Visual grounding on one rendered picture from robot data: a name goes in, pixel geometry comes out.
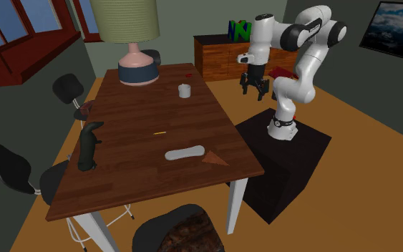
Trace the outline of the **blue and green letter figure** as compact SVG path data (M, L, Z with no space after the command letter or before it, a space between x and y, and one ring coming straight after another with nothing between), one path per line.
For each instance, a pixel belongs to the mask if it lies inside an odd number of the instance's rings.
M230 20L228 22L228 38L233 42L237 42L239 39L249 42L251 30L252 23L246 20L240 20L239 22Z

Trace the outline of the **dark robot stand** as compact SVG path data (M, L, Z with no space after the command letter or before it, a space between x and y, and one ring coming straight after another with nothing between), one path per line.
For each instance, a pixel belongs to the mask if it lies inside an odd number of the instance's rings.
M265 170L248 179L243 200L267 223L306 187L331 137L301 122L290 141L276 140L267 126L275 110L267 110L236 125L237 131Z

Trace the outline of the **black dog figure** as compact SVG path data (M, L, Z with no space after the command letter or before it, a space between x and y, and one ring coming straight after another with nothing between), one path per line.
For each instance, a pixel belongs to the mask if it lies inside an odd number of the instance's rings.
M97 166L94 161L95 145L102 141L98 140L93 130L101 127L103 122L90 122L84 126L79 136L80 154L77 167L81 171L94 170Z

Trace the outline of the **narrow red framed window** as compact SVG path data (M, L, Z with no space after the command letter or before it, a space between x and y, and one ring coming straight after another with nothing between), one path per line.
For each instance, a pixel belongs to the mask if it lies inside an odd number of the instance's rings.
M81 26L84 42L101 42L89 0L72 0Z

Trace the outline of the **black chair with patterned seat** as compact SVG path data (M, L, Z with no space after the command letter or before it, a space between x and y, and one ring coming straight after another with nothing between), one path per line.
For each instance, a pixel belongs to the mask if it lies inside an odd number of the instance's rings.
M206 211L186 204L143 223L132 252L225 252L225 247Z

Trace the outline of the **brown triangular piece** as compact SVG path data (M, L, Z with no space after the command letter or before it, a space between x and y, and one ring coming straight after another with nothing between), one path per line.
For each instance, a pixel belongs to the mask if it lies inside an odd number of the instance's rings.
M228 163L217 156L213 151L208 151L205 157L202 159L204 163L211 163L216 165L228 166Z

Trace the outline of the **black chair with brown seat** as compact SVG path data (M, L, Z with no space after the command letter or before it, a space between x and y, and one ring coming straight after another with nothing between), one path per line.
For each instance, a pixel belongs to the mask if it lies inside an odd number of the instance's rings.
M76 108L74 118L80 121L81 127L87 120L87 116L92 109L94 100L79 105L77 98L83 94L84 87L74 74L65 74L59 77L52 85L53 93L64 103L73 104Z

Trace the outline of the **framed landscape wall picture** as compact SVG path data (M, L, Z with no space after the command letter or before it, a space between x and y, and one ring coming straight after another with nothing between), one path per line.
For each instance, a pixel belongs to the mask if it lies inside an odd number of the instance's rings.
M380 1L359 46L403 58L403 2Z

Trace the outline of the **black chair with white legs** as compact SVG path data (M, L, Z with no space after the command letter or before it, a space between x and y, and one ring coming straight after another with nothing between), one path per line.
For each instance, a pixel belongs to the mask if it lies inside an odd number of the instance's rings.
M96 140L96 144L101 143L101 140ZM80 150L78 165L83 165L83 168L95 169L97 166L94 161L95 145L92 147L84 147ZM47 205L51 205L59 187L60 181L64 175L64 171L67 168L68 160L65 160L42 173L40 177L39 186L40 189L36 189L30 182L29 176L31 174L30 163L22 156L10 151L8 148L0 145L0 179L8 188L26 193L30 195L41 195L43 201ZM131 204L124 205L125 212L115 218L113 221L107 224L107 227L112 225L115 221L119 220L126 213L130 214L134 220L135 217L131 213ZM89 238L80 239L79 234L74 227L70 218L67 218L67 225L71 238L81 244L84 252L87 252L87 248L84 245L85 241Z

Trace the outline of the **large red framed window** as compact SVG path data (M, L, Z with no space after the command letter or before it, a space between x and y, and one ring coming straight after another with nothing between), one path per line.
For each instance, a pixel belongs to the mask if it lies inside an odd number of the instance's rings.
M0 0L0 87L25 83L80 38L69 0Z

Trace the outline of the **wooden sideboard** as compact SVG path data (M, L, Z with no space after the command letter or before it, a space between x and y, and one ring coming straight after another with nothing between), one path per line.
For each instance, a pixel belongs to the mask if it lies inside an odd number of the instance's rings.
M248 51L249 42L233 42L226 34L194 36L195 68L205 81L239 79L247 72L247 64L239 64L237 56ZM287 52L271 48L265 75L281 67L292 72L298 52Z

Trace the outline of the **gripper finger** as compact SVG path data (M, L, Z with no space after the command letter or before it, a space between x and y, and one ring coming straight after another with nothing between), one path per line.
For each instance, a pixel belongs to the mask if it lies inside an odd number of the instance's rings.
M247 94L248 85L252 85L253 81L254 81L254 79L252 77L249 77L247 73L242 73L241 80L240 80L240 86L243 89L244 95Z
M269 91L269 80L261 79L258 81L256 88L258 90L258 101L261 101L263 96Z

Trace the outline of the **wooden table with white legs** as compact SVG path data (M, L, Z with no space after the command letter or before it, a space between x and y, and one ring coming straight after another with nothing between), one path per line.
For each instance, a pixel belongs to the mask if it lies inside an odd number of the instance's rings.
M191 63L161 65L159 73L156 82L133 87L119 81L117 70L106 72L88 117L104 123L94 131L102 141L95 148L97 166L78 170L75 148L46 216L75 219L104 252L119 249L102 210L222 183L230 186L226 232L232 234L248 179L263 174ZM189 98L179 97L180 84L191 86ZM167 151L195 145L205 148L203 156L165 159ZM208 151L228 166L204 163Z

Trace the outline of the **grey oblong remote control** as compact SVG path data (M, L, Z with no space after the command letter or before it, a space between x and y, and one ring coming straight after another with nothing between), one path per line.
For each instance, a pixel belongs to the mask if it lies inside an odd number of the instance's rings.
M195 145L193 147L187 147L178 150L170 150L165 153L166 160L178 160L182 158L190 158L203 156L205 154L205 148L202 145Z

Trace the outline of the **lamp with green shade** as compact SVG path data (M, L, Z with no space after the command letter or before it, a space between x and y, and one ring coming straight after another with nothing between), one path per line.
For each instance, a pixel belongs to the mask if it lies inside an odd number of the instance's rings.
M121 83L143 86L159 77L155 60L140 51L139 43L160 36L157 0L89 0L100 39L128 44L118 62Z

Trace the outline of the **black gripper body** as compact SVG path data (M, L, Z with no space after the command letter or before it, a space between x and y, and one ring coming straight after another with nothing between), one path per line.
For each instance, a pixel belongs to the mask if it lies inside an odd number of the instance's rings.
M269 81L264 79L265 65L248 64L246 84L257 84L267 86Z

